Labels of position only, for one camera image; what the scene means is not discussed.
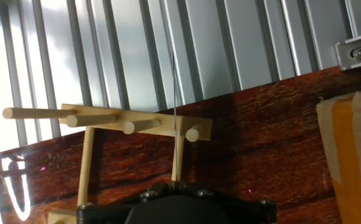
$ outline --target thin wire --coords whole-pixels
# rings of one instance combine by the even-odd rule
[[[177,132],[177,125],[176,125],[176,90],[177,90],[177,69],[176,69],[176,65],[175,65],[175,54],[174,54],[174,49],[173,49],[173,45],[172,45],[172,39],[171,39],[171,32],[169,29],[169,21],[167,18],[167,14],[166,14],[166,7],[165,7],[166,2],[164,0],[160,0],[160,6],[161,6],[161,13],[162,13],[162,18],[164,20],[164,23],[166,25],[166,36],[167,36],[167,44],[168,44],[168,48],[169,48],[169,53],[171,55],[171,65],[172,65],[172,77],[174,79],[174,129],[175,129],[175,146],[174,146],[174,162],[175,162],[175,175],[176,175],[176,180],[178,180],[178,176],[179,176],[179,170],[178,170],[178,158],[177,158],[177,138],[178,138],[178,132]]]

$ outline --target reddish-brown wooden board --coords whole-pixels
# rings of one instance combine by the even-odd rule
[[[244,200],[275,200],[278,223],[341,223],[317,124],[316,104],[361,90],[361,69],[321,72],[220,96],[177,111],[213,119],[211,141],[187,142],[183,177]],[[45,223],[54,208],[75,208],[83,133],[0,153],[0,219]],[[90,201],[104,204],[171,179],[174,139],[97,130]],[[2,171],[2,160],[25,161]],[[8,177],[24,211],[21,175],[31,211],[22,222]]]

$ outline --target black plastic part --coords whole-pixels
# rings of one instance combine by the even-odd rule
[[[77,223],[276,223],[276,203],[246,202],[221,192],[208,190],[198,183],[170,182],[155,184],[157,194],[145,197],[140,192],[105,206],[79,207]]]

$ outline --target wooden dowel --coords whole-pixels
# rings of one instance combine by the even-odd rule
[[[144,131],[147,129],[155,128],[160,125],[158,119],[148,119],[142,121],[127,121],[124,123],[123,132],[125,134],[132,134],[138,131]]]
[[[202,132],[203,127],[201,125],[195,125],[186,132],[186,138],[190,142],[195,142],[199,139],[200,133]]]
[[[91,126],[97,124],[114,123],[117,120],[117,116],[112,114],[104,115],[70,115],[66,118],[67,126],[71,128],[80,126]]]
[[[32,108],[5,108],[2,115],[6,119],[37,119],[37,118],[66,118],[75,114],[74,110],[50,110]]]
[[[77,206],[87,203],[88,200],[88,184],[89,174],[91,167],[92,148],[93,148],[93,135],[95,129],[87,127],[85,129],[85,137],[83,140],[80,185],[78,187],[78,201]]]
[[[174,151],[174,162],[172,164],[172,181],[180,181],[182,173],[182,158],[183,158],[183,145],[185,142],[185,137],[178,136],[176,140],[176,152]],[[178,176],[176,176],[176,165],[178,165]]]

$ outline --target wooden frame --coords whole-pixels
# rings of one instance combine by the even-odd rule
[[[95,128],[123,131],[125,134],[144,133],[177,136],[177,151],[174,152],[174,163],[172,166],[173,181],[181,180],[184,139],[186,138],[190,142],[196,142],[198,139],[209,141],[212,128],[212,120],[206,118],[176,116],[177,127],[175,130],[175,116],[171,114],[69,104],[63,104],[61,110],[6,108],[2,115],[7,119],[59,118],[61,124],[67,124],[67,126],[72,128],[86,126],[77,206],[87,203]],[[73,224],[76,223],[76,219],[74,211],[56,209],[49,213],[48,224]]]

